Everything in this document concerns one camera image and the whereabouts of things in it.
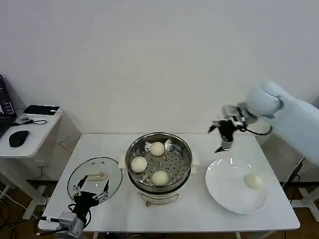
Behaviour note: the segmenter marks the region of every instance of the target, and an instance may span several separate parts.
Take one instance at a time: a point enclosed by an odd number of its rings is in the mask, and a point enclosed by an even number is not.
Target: laptop
[[[0,75],[0,137],[10,128],[16,119],[16,113],[5,88],[2,75]]]

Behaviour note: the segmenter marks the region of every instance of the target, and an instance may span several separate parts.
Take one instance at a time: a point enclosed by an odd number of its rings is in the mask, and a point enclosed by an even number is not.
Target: glass lid
[[[119,164],[108,157],[91,158],[78,166],[68,181],[68,193],[73,200],[80,191],[102,195],[99,203],[111,198],[122,181],[122,170]]]

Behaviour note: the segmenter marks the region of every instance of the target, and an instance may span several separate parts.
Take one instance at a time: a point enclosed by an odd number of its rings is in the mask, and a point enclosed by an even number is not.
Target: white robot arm
[[[319,166],[319,110],[292,97],[276,83],[263,82],[249,91],[245,102],[226,105],[222,112],[225,120],[214,121],[209,130],[211,132],[217,127],[223,139],[216,152],[231,147],[233,132],[250,131],[247,125],[262,118],[274,134]]]

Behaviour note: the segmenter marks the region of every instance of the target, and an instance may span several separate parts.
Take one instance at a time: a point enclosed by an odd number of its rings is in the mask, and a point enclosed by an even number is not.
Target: white table
[[[82,162],[99,156],[119,159],[139,134],[84,134],[47,205],[44,216],[59,217],[72,200],[67,193],[68,179]],[[162,206],[146,207],[127,174],[116,194],[91,208],[92,221],[85,232],[248,232],[297,229],[300,223],[272,168],[252,135],[236,135],[230,152],[215,154],[218,135],[180,134],[196,153],[200,166],[180,190],[180,197]],[[221,207],[208,193],[205,172],[217,158],[231,154],[258,168],[266,179],[269,198],[259,212],[240,215]],[[39,222],[42,230],[56,229],[56,223]]]
[[[32,158],[40,149],[41,145],[58,122],[61,117],[62,112],[58,113],[53,117],[30,117],[26,114],[21,114],[20,117],[28,117],[33,120],[46,120],[46,124],[35,125],[35,124],[25,124],[10,127],[7,132],[0,138],[0,160],[1,158]],[[16,131],[28,130],[29,135],[26,138],[23,145],[20,147],[12,148],[9,145],[9,137]],[[27,207],[23,219],[30,219],[34,209],[38,205],[45,205],[46,198],[42,196],[45,190],[45,186],[40,186],[38,190],[35,190],[30,184],[28,184],[23,177],[12,170],[10,165],[8,165],[6,160],[1,160],[0,173],[11,183],[25,192],[29,197],[32,198],[31,203]]]

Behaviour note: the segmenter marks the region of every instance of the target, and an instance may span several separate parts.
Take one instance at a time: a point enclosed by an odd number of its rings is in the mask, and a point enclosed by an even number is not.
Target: black mouse
[[[26,137],[29,135],[28,130],[21,130],[14,132],[12,135],[9,137],[9,144],[12,148],[19,147],[23,145],[25,142]]]

